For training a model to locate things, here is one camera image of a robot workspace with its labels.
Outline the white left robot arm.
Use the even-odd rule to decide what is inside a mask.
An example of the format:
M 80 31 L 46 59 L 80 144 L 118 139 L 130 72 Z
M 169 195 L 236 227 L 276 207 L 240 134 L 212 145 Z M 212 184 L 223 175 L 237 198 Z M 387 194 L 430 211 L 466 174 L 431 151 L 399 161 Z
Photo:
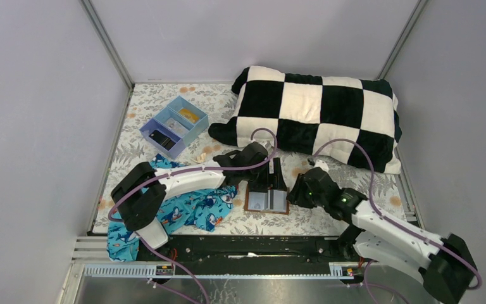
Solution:
M 112 211 L 120 214 L 125 227 L 136 233 L 147 248 L 157 249 L 168 242 L 168 233 L 157 218 L 164 201 L 185 193 L 253 181 L 268 168 L 275 154 L 252 142 L 242 150 L 217 155 L 198 165 L 153 168 L 142 162 L 114 188 Z

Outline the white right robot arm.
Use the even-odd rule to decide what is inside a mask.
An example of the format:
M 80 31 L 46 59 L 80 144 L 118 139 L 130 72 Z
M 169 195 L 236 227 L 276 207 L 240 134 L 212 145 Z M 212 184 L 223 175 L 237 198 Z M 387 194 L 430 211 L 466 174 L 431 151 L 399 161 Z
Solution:
M 287 200 L 303 208 L 322 207 L 347 223 L 338 238 L 340 252 L 355 252 L 403 272 L 441 303 L 459 303 L 475 279 L 477 266 L 463 238 L 442 237 L 373 208 L 364 194 L 340 188 L 319 167 L 298 175 Z

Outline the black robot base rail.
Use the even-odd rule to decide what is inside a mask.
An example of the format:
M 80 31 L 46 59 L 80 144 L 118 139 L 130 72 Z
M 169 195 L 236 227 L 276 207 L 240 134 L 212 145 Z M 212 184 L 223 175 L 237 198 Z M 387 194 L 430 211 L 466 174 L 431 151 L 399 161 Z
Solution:
M 293 269 L 304 263 L 357 265 L 355 252 L 340 246 L 336 237 L 323 236 L 198 236 L 177 235 L 156 250 L 187 269 L 198 267 L 265 266 Z

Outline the brown leather card holder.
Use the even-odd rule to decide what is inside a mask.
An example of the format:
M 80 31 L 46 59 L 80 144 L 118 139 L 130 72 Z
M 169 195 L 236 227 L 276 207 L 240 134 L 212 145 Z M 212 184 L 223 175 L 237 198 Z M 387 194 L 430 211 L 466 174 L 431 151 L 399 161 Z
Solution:
M 287 200 L 289 188 L 257 190 L 247 186 L 244 210 L 247 212 L 288 215 L 290 203 Z

